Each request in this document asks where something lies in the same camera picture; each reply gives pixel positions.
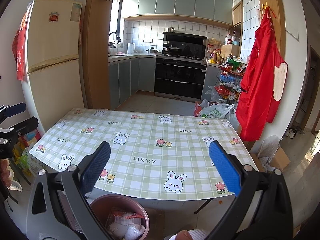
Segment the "white tile wall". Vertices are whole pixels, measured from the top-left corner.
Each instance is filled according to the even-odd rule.
[[[240,0],[233,0],[233,6],[235,6],[238,2],[240,2]],[[260,9],[260,0],[243,0],[241,57],[247,57],[250,55],[255,41],[254,32],[259,27],[256,9]]]
[[[162,32],[166,27],[175,28],[175,32],[207,36],[223,42],[228,31],[212,25],[173,20],[130,21],[127,26],[127,29],[124,27],[124,32],[127,31],[127,42],[134,42],[138,52],[145,52],[151,47],[162,52]],[[153,39],[153,41],[143,42],[145,39]]]

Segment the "white kettle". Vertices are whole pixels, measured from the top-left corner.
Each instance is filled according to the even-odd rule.
[[[135,43],[133,42],[133,43],[128,43],[128,51],[127,51],[127,53],[128,54],[131,54],[131,53],[135,53]]]

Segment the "gray cabinet door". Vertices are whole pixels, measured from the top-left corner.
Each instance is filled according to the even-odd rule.
[[[175,14],[194,16],[195,0],[176,0]]]
[[[138,14],[154,14],[156,0],[139,0]]]
[[[207,99],[208,101],[211,101],[210,95],[206,94],[206,92],[209,90],[208,86],[216,85],[218,81],[217,75],[219,72],[220,68],[209,65],[207,66],[207,70],[205,71],[201,100]]]
[[[214,0],[196,0],[195,16],[213,20]]]
[[[134,95],[139,90],[139,59],[134,59],[130,63],[131,95]]]
[[[232,25],[232,0],[214,0],[214,20]]]
[[[130,97],[130,61],[119,63],[120,103]]]
[[[157,0],[156,13],[159,14],[174,14],[175,0]]]
[[[156,59],[141,57],[139,62],[139,90],[155,91]]]
[[[119,67],[118,67],[118,64],[113,64],[113,65],[109,65],[108,69],[109,69],[110,109],[114,110],[120,105]]]
[[[139,0],[123,0],[122,12],[124,16],[138,14]]]

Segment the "sink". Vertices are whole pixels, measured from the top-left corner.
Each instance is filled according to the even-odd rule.
[[[127,56],[130,54],[115,54],[115,55],[110,55],[109,57],[120,57],[120,56]]]

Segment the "apron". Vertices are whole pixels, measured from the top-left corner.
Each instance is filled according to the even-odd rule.
[[[288,65],[278,51],[269,13],[268,7],[255,31],[256,40],[240,83],[236,117],[243,141],[259,140],[266,122],[273,122],[287,75]]]

